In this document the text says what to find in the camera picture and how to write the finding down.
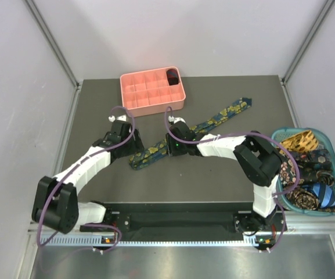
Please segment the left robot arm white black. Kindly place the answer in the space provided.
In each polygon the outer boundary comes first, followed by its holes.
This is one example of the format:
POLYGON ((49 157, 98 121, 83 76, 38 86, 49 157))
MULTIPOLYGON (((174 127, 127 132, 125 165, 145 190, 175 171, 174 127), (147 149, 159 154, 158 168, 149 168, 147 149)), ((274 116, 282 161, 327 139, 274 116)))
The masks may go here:
POLYGON ((138 129, 127 121, 115 120, 111 130, 96 140, 68 169, 54 177, 42 177, 37 186, 31 218, 63 234, 93 223, 108 230, 113 216, 100 202, 79 202, 80 191, 115 160, 144 149, 138 129))

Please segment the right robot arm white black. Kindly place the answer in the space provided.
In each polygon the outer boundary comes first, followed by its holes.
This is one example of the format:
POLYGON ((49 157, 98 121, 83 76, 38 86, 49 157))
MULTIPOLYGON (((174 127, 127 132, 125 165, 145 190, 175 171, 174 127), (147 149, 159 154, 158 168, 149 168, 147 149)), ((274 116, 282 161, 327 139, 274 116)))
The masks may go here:
POLYGON ((169 156, 188 154, 199 157, 218 157, 238 162, 244 175, 253 183, 254 202, 251 217, 254 226, 266 230, 273 224, 276 212, 276 183, 281 163, 280 153, 263 135, 223 137, 192 131, 184 121, 176 121, 165 135, 169 156))

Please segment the blue yellow floral tie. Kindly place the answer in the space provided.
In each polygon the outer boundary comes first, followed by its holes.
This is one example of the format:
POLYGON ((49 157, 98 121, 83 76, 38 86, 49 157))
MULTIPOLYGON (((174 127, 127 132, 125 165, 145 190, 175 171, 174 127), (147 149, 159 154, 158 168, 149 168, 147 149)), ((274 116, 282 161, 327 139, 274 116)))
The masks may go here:
MULTIPOLYGON (((232 103, 207 121, 191 126, 190 130, 196 133, 208 133, 209 131, 215 129, 217 126, 223 124, 224 122, 245 111, 251 106, 252 99, 242 97, 234 101, 234 103, 232 103)), ((162 139, 151 147, 132 155, 129 158, 129 165, 133 170, 141 170, 145 167, 150 166, 153 163, 156 163, 158 160, 166 157, 167 155, 167 142, 166 139, 162 139)))

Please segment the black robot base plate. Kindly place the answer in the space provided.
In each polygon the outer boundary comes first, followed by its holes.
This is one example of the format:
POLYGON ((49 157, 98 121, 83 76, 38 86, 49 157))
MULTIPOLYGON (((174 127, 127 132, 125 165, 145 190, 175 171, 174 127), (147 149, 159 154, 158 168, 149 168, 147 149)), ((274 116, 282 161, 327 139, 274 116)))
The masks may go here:
POLYGON ((249 202, 110 203, 102 224, 117 227, 123 234, 143 228, 216 229, 226 233, 281 231, 282 214, 276 209, 268 217, 252 210, 249 202))

